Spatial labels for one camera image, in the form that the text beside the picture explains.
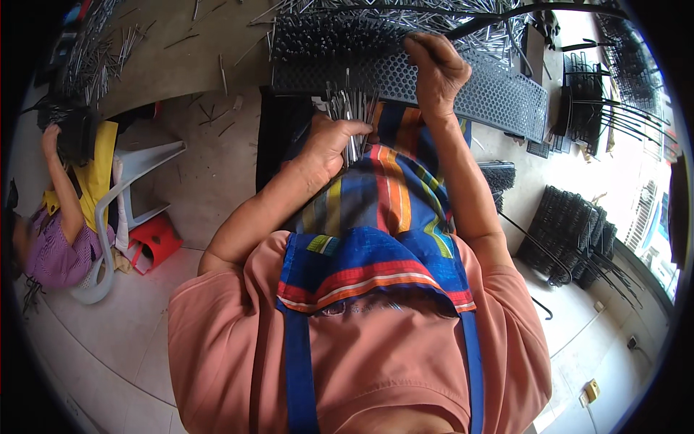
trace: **hand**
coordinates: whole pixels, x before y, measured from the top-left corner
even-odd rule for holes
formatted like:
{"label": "hand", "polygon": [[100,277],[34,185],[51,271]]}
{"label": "hand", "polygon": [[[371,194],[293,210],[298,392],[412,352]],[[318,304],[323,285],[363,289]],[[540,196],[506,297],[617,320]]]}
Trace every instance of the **hand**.
{"label": "hand", "polygon": [[311,134],[296,157],[307,165],[311,173],[319,177],[323,185],[337,175],[342,168],[342,150],[351,135],[367,135],[373,129],[361,121],[332,121],[328,116],[317,113],[311,121]]}
{"label": "hand", "polygon": [[60,127],[58,125],[50,124],[46,127],[43,138],[41,139],[41,147],[46,158],[57,155],[58,134],[60,134]]}
{"label": "hand", "polygon": [[453,114],[453,100],[472,74],[472,68],[443,35],[410,33],[404,41],[409,63],[418,68],[417,101],[424,122]]}

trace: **perforated metal sheet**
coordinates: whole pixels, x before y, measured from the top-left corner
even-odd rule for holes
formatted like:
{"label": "perforated metal sheet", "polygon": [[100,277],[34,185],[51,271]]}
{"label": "perforated metal sheet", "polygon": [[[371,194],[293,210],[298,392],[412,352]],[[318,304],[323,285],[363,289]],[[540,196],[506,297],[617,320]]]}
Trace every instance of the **perforated metal sheet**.
{"label": "perforated metal sheet", "polygon": [[[455,114],[542,142],[547,91],[521,74],[506,71],[487,55],[470,50],[461,56],[473,73],[455,99]],[[345,68],[350,68],[351,85],[377,88],[384,101],[417,104],[417,68],[407,64],[405,52],[376,59],[278,61],[273,66],[273,89],[278,94],[323,95],[326,81],[344,82]]]}

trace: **purple striped shirt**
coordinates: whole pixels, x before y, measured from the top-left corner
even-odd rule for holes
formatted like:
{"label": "purple striped shirt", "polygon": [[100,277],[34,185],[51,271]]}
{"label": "purple striped shirt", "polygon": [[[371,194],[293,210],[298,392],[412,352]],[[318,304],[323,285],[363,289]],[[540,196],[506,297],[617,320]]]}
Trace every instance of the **purple striped shirt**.
{"label": "purple striped shirt", "polygon": [[[43,208],[33,215],[35,230],[40,230],[47,214],[48,210]],[[26,261],[26,274],[45,287],[64,288],[80,283],[92,266],[92,258],[101,257],[101,244],[96,232],[84,223],[70,246],[62,233],[61,220],[62,212],[58,210],[39,232]],[[107,225],[106,230],[109,244],[113,244],[113,229]]]}

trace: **pink t-shirt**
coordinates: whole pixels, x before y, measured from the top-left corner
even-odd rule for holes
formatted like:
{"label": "pink t-shirt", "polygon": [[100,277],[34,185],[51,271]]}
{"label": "pink t-shirt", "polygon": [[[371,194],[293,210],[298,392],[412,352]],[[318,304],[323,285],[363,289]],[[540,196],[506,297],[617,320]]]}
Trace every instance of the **pink t-shirt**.
{"label": "pink t-shirt", "polygon": [[[288,232],[273,233],[243,270],[210,272],[169,302],[169,366],[190,433],[286,433],[284,317],[275,309]],[[484,379],[483,432],[522,433],[549,401],[550,359],[523,277],[482,274],[456,241],[477,306]],[[435,406],[456,431],[470,419],[464,337],[458,318],[424,301],[367,297],[345,312],[311,317],[319,426],[339,432],[378,407]]]}

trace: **black cloth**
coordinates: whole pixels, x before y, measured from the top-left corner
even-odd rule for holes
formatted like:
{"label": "black cloth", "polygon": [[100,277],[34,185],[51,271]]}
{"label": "black cloth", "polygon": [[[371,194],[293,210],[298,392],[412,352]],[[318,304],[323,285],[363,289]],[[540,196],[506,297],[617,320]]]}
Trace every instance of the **black cloth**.
{"label": "black cloth", "polygon": [[314,112],[310,97],[278,97],[269,86],[260,86],[260,95],[256,192],[279,171],[296,131]]}

